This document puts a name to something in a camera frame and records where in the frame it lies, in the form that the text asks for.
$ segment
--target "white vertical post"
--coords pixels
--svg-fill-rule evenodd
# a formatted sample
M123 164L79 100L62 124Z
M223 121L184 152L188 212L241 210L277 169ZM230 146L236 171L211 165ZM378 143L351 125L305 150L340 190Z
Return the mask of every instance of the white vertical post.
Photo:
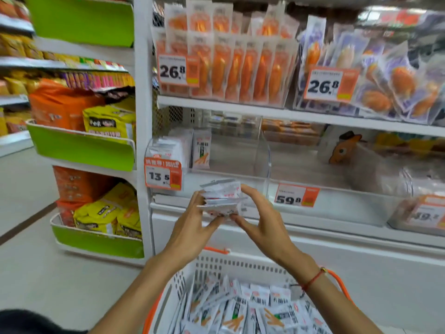
M153 0L134 0L134 68L136 83L136 167L137 202L141 216L145 258L154 253L153 228L148 188L145 186L144 157L152 137L152 66Z

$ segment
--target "cartoon character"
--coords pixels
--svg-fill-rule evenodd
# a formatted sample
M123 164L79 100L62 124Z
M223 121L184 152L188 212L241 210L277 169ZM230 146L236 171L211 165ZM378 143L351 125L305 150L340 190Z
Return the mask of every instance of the cartoon character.
M358 141L362 139L362 135L354 134L348 131L339 136L339 142L332 151L332 156L329 159L330 164L339 164L351 157L351 152Z

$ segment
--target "left hand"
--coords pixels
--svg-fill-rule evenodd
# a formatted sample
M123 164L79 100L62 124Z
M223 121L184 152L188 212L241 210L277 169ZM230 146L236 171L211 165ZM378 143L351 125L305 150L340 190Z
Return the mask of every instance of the left hand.
M203 211L197 205L203 205L204 198L196 191L190 199L186 211L177 220L170 240L164 248L169 260L175 263L175 271L195 259L204 249L213 232L224 221L224 217L216 217L203 227Z

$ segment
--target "brown floor stripe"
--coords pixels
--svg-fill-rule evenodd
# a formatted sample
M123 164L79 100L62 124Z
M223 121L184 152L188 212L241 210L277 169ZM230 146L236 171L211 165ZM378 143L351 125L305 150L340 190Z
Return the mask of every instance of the brown floor stripe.
M45 217L48 213L50 213L56 207L57 207L56 202L53 202L53 203L49 204L44 209L40 210L36 214L32 215L31 217L29 217L25 221L21 222L20 224L18 224L17 226L15 226L11 230L9 230L8 232L6 232L2 236L0 236L0 245L3 245L8 240L11 240L12 238L14 238L17 234L19 234L23 230L27 229L29 226L34 224L37 220Z

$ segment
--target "forearm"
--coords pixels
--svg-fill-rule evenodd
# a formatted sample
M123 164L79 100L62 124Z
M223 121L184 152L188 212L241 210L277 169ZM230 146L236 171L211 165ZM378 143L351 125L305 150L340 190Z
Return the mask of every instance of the forearm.
M174 258L162 252L150 258L130 287L89 334L135 334L170 278Z
M317 275L320 268L312 257L297 248L292 257L287 270L304 286ZM350 302L326 275L312 282L307 294L333 334L381 334L374 322Z

